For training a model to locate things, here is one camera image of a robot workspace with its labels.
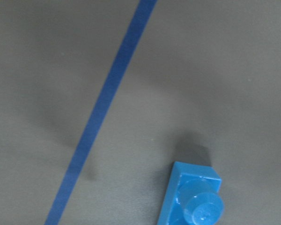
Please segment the long blue four-stud block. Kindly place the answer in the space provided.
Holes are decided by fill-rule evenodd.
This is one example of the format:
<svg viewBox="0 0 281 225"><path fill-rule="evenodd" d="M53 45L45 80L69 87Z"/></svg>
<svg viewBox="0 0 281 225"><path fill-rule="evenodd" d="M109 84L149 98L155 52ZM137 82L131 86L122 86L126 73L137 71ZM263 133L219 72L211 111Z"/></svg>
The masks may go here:
<svg viewBox="0 0 281 225"><path fill-rule="evenodd" d="M174 162L158 225L215 225L224 212L221 177L210 166Z"/></svg>

